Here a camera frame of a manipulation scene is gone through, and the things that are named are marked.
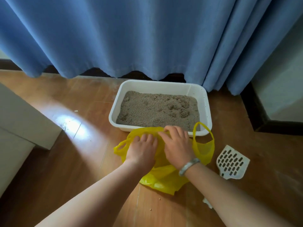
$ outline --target white box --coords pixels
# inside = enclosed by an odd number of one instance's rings
[[[204,123],[210,130],[212,128],[207,92],[202,86],[187,83],[159,82],[149,80],[127,80],[121,84],[108,117],[111,125],[113,125],[114,127],[118,127],[123,131],[130,132],[133,129],[141,128],[140,126],[116,124],[116,120],[121,109],[121,103],[124,99],[125,94],[128,91],[151,94],[192,96],[197,100],[198,103],[200,122]],[[196,132],[196,136],[204,136],[209,133],[204,127],[202,127],[201,125],[199,126],[200,131]],[[188,132],[188,134],[190,137],[192,137],[192,132]]]

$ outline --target yellow plastic bag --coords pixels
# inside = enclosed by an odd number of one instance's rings
[[[196,142],[195,134],[198,124],[201,124],[206,130],[209,131],[212,141],[206,144]],[[164,152],[165,143],[158,135],[159,131],[164,131],[164,128],[143,127],[134,129],[128,134],[126,140],[122,141],[114,148],[114,153],[121,156],[121,159],[124,162],[129,145],[135,136],[141,137],[144,133],[153,134],[154,137],[158,138],[158,147],[155,155],[156,163],[152,170],[140,180],[140,183],[158,191],[174,195],[175,191],[178,191],[185,183],[188,182],[188,179],[186,177],[180,177],[179,171],[166,159]],[[201,122],[197,122],[194,126],[192,148],[196,157],[200,159],[201,163],[204,165],[210,163],[214,154],[214,136],[208,127]]]

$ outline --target forearm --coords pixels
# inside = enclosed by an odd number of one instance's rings
[[[227,227],[291,226],[202,164],[189,168],[185,176],[207,198]]]
[[[37,226],[112,226],[142,175],[124,163],[53,212]]]

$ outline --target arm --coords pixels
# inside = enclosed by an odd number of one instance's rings
[[[154,166],[157,139],[152,135],[135,137],[125,162],[36,226],[112,226],[124,202],[140,179]]]
[[[159,135],[165,142],[166,158],[180,170],[195,158],[188,133],[177,126],[166,126],[165,130],[171,137],[163,132]],[[292,226],[201,163],[190,167],[185,176],[207,198],[228,227]]]

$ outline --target wooden floor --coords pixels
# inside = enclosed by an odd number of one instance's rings
[[[2,84],[65,131],[50,151],[34,149],[28,156],[0,199],[0,226],[36,225],[122,163],[113,147],[128,133],[111,126],[108,114],[123,81],[0,71]],[[232,146],[251,161],[245,176],[231,182],[302,226],[303,137],[254,132],[240,96],[223,89],[208,97],[216,146],[209,168],[218,172],[215,159]],[[175,196],[138,185],[115,226],[224,226],[202,200],[190,183]]]

